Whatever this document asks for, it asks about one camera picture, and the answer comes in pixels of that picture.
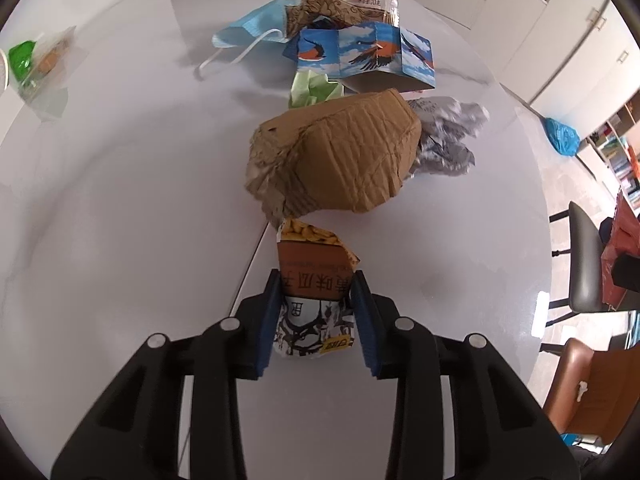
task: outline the crumpled cardboard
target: crumpled cardboard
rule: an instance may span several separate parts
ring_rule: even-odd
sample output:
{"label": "crumpled cardboard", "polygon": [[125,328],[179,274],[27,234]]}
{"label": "crumpled cardboard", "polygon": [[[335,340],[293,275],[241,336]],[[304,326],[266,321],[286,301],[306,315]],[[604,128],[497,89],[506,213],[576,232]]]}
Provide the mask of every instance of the crumpled cardboard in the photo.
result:
{"label": "crumpled cardboard", "polygon": [[367,212],[398,194],[420,130],[394,89],[294,108],[255,131],[245,186],[276,227],[318,209]]}

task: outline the bird illustration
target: bird illustration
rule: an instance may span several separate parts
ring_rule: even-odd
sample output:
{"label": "bird illustration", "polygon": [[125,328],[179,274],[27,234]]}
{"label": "bird illustration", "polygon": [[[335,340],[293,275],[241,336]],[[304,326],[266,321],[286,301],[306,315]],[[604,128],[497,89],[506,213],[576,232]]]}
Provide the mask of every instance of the bird illustration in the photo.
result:
{"label": "bird illustration", "polygon": [[305,50],[304,52],[299,51],[298,59],[302,59],[304,61],[320,61],[325,58],[324,47],[321,44],[308,40],[307,38],[305,38],[305,41],[307,43],[311,43],[313,47],[309,50]]}
{"label": "bird illustration", "polygon": [[429,68],[431,68],[431,70],[434,70],[433,68],[433,61],[427,59],[427,57],[414,45],[412,45],[411,43],[409,43],[409,41],[407,40],[407,38],[404,37],[404,34],[400,34],[400,36],[402,37],[402,40],[404,41],[404,44],[406,45],[406,47],[409,49],[409,51],[414,54],[415,57],[417,57],[421,62],[423,62],[426,66],[428,66]]}
{"label": "bird illustration", "polygon": [[366,64],[362,67],[363,70],[372,70],[388,65],[400,50],[400,45],[391,41],[357,41],[356,43],[359,45],[373,45],[349,62],[353,65],[366,60]]}

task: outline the blue surgical mask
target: blue surgical mask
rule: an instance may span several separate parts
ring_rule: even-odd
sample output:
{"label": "blue surgical mask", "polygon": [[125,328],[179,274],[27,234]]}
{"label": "blue surgical mask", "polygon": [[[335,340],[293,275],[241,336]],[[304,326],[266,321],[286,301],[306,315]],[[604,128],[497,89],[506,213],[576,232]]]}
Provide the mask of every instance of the blue surgical mask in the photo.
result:
{"label": "blue surgical mask", "polygon": [[228,27],[217,31],[211,38],[211,43],[218,50],[197,68],[199,77],[202,78],[202,69],[216,59],[224,48],[246,46],[229,63],[229,65],[233,65],[240,62],[259,41],[286,43],[286,11],[284,7],[287,2],[291,4],[291,0],[271,0],[268,4],[252,10],[239,20],[235,20]]}

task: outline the green plastic bag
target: green plastic bag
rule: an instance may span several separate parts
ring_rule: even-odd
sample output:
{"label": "green plastic bag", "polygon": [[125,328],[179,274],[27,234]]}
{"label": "green plastic bag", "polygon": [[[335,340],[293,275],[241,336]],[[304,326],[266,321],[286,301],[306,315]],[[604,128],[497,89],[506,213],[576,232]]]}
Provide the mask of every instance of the green plastic bag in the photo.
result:
{"label": "green plastic bag", "polygon": [[31,69],[33,68],[33,61],[31,56],[33,55],[33,49],[36,46],[35,41],[25,41],[19,45],[9,49],[8,59],[11,71],[14,73],[15,78],[22,82],[27,77]]}
{"label": "green plastic bag", "polygon": [[297,72],[293,78],[289,108],[302,108],[343,96],[344,86],[340,83],[329,81],[326,74],[306,70]]}

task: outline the mask ear loop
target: mask ear loop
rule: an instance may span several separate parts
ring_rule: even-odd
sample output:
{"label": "mask ear loop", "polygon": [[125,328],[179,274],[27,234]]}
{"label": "mask ear loop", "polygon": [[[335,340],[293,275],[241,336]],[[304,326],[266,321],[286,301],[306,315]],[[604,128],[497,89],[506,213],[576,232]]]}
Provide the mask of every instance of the mask ear loop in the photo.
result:
{"label": "mask ear loop", "polygon": [[[244,49],[240,55],[238,57],[236,57],[232,62],[230,62],[228,65],[224,66],[222,69],[220,69],[218,72],[222,72],[222,70],[227,69],[229,66],[231,65],[235,65],[237,63],[240,63],[243,59],[244,56],[246,56],[249,52],[251,52],[251,50],[254,48],[254,46],[256,46],[258,43],[260,43],[264,38],[266,38],[268,35],[273,34],[274,32],[277,32],[278,35],[282,38],[282,31],[279,28],[272,28],[270,30],[267,30],[265,32],[263,32],[260,36],[258,36],[257,38],[255,38],[255,40],[253,41],[252,44],[250,44],[246,49]],[[207,57],[207,59],[205,59],[202,63],[200,63],[200,65],[198,66],[196,72],[197,75],[202,79],[202,69],[204,67],[206,67],[209,63],[211,63],[214,59],[216,59],[219,54],[224,50],[224,48],[219,48],[217,52],[213,53],[211,56]]]}

